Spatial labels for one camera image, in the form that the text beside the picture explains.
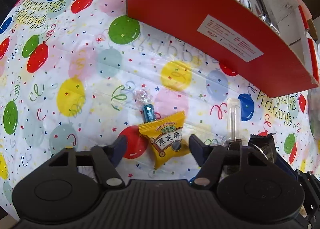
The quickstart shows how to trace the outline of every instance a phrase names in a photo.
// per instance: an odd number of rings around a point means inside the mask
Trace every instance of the balloon print tablecloth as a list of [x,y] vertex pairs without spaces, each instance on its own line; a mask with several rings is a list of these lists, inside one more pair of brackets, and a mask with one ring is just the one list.
[[[0,205],[17,218],[12,188],[64,147],[78,151],[128,136],[122,178],[188,179],[191,154],[154,170],[134,91],[149,89],[158,118],[186,115],[183,137],[226,135],[226,102],[239,98],[242,134],[275,133],[293,168],[317,176],[319,145],[307,92],[269,98],[237,73],[173,36],[125,16],[125,0],[20,0],[0,28]],[[93,170],[79,171],[94,176]]]

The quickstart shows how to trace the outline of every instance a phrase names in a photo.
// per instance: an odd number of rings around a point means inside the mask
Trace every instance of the screw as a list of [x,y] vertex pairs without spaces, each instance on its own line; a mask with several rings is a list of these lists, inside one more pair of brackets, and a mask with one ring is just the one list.
[[117,177],[113,177],[113,178],[109,178],[106,183],[109,186],[120,186],[122,184],[122,180],[117,178]]
[[194,180],[194,183],[199,186],[207,186],[210,184],[210,180],[206,177],[198,177]]

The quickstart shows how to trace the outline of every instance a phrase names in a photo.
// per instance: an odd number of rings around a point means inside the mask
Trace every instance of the cardboard box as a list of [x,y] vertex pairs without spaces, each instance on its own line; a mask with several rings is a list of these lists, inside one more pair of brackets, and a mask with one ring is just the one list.
[[126,0],[127,15],[179,38],[269,97],[319,86],[316,50],[295,0],[268,0],[280,36],[237,0]]

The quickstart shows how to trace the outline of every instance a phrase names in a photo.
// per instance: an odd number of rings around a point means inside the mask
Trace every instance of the red balloon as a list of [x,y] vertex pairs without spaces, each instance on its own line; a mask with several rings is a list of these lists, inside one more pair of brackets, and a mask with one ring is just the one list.
[[93,0],[76,0],[71,6],[72,13],[76,14],[81,10],[86,9],[91,5],[92,1]]
[[226,67],[224,64],[222,64],[220,62],[219,62],[219,66],[221,68],[221,71],[224,72],[228,76],[236,76],[236,75],[238,75],[237,72],[232,71],[231,69],[229,69],[228,67]]
[[4,57],[4,54],[7,52],[9,43],[10,43],[10,39],[7,37],[7,38],[0,44],[0,59],[2,59],[2,57]]
[[296,157],[297,155],[297,143],[295,143],[293,145],[293,148],[292,148],[292,151],[291,151],[291,154],[289,156],[289,163],[292,164],[292,162],[294,161],[294,158]]
[[148,139],[139,133],[137,125],[125,128],[120,135],[126,135],[128,139],[127,151],[123,156],[126,159],[140,157],[148,147]]
[[27,71],[29,73],[34,73],[37,71],[46,62],[48,58],[48,52],[49,49],[45,43],[38,45],[29,57]]
[[300,106],[300,109],[301,111],[304,113],[304,110],[306,108],[306,99],[303,95],[300,95],[299,96],[299,106]]
[[259,136],[267,136],[268,133],[266,133],[266,132],[260,132],[258,135],[259,135]]

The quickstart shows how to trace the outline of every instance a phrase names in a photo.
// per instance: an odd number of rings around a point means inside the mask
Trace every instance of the yellow snack package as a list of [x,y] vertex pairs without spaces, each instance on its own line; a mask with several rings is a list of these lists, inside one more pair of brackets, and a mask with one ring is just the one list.
[[140,134],[149,139],[155,153],[155,169],[172,157],[190,153],[188,144],[182,140],[184,119],[184,111],[180,111],[162,120],[139,125]]

